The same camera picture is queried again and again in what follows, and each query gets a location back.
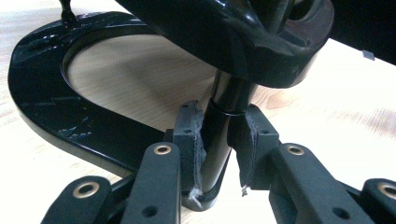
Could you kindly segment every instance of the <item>metal grommet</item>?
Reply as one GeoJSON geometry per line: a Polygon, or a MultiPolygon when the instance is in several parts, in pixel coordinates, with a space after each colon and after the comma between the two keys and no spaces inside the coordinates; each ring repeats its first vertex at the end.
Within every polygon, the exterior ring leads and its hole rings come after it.
{"type": "Polygon", "coordinates": [[[79,184],[73,190],[73,196],[78,199],[91,197],[99,190],[99,184],[94,181],[84,182],[79,184]]]}
{"type": "Polygon", "coordinates": [[[298,147],[288,147],[287,151],[290,154],[293,154],[293,155],[296,155],[296,156],[302,156],[302,155],[305,154],[305,152],[302,149],[298,148],[298,147]]]}
{"type": "Polygon", "coordinates": [[[378,184],[378,189],[387,197],[396,200],[396,186],[382,182],[378,184]]]}
{"type": "Polygon", "coordinates": [[[171,152],[172,148],[167,145],[160,145],[154,148],[154,152],[157,155],[165,155],[171,152]]]}

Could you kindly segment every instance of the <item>light wood surface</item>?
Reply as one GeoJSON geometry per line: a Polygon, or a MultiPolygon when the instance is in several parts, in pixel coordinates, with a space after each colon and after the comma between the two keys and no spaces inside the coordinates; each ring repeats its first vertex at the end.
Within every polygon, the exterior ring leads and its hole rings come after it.
{"type": "MultiPolygon", "coordinates": [[[[39,137],[21,119],[7,87],[11,52],[34,29],[59,20],[55,0],[14,0],[0,7],[0,223],[39,223],[71,181],[119,176],[39,137]]],[[[74,1],[76,14],[123,10],[111,0],[74,1]]],[[[201,99],[215,68],[159,36],[126,36],[84,49],[69,80],[91,101],[159,130],[172,128],[177,107],[201,99]]],[[[335,178],[360,189],[368,178],[396,180],[396,67],[329,40],[308,77],[288,90],[259,88],[258,105],[281,141],[309,147],[335,178]]],[[[183,223],[275,223],[267,192],[241,197],[234,154],[216,205],[182,209],[183,223]]]]}

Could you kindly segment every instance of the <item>mounting hole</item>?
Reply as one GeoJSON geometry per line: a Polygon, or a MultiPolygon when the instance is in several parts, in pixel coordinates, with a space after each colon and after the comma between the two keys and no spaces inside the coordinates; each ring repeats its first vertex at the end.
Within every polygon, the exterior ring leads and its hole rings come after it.
{"type": "Polygon", "coordinates": [[[261,130],[260,133],[261,133],[261,134],[268,134],[268,133],[270,133],[270,132],[267,131],[267,130],[261,130]]]}
{"type": "Polygon", "coordinates": [[[157,155],[165,155],[171,152],[172,148],[166,145],[157,146],[154,148],[154,152],[157,155]]]}
{"type": "Polygon", "coordinates": [[[388,183],[379,183],[378,189],[381,193],[385,194],[387,197],[396,200],[396,186],[388,183]]]}
{"type": "Polygon", "coordinates": [[[99,184],[93,181],[84,182],[79,184],[73,190],[73,196],[78,199],[91,197],[99,190],[99,184]]]}
{"type": "Polygon", "coordinates": [[[334,207],[332,212],[342,219],[350,219],[349,213],[344,208],[334,207]]]}
{"type": "Polygon", "coordinates": [[[296,156],[301,156],[305,153],[302,149],[297,147],[288,147],[288,152],[296,156]]]}
{"type": "Polygon", "coordinates": [[[142,215],[144,217],[154,217],[157,215],[158,208],[156,206],[147,206],[145,209],[142,211],[142,215]]]}

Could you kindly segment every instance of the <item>black metal cylinder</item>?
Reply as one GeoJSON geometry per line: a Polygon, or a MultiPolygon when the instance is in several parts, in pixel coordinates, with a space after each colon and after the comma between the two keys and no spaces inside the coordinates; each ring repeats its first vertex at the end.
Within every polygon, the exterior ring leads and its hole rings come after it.
{"type": "Polygon", "coordinates": [[[201,168],[203,193],[215,186],[230,154],[231,148],[227,143],[230,120],[235,116],[245,116],[256,89],[256,84],[217,72],[201,131],[206,151],[201,168]]]}

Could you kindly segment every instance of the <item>wooden table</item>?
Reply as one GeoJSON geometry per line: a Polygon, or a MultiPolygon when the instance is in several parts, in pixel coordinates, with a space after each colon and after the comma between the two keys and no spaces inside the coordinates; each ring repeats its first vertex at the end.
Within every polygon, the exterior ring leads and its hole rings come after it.
{"type": "MultiPolygon", "coordinates": [[[[72,7],[76,14],[123,10],[110,0],[75,1],[72,7]]],[[[55,0],[6,1],[0,8],[1,223],[40,222],[63,188],[81,176],[120,180],[39,137],[10,97],[12,50],[34,29],[59,20],[60,12],[55,0]]],[[[141,35],[84,49],[68,75],[72,86],[91,101],[165,130],[173,127],[180,104],[203,97],[215,71],[162,37],[141,35]]],[[[309,147],[335,178],[361,189],[368,178],[396,180],[395,96],[395,66],[365,59],[361,51],[329,40],[305,81],[287,90],[259,88],[253,103],[277,128],[282,142],[309,147]]],[[[233,154],[217,204],[204,213],[182,208],[182,222],[246,221],[275,223],[268,192],[250,191],[241,197],[233,154]]]]}

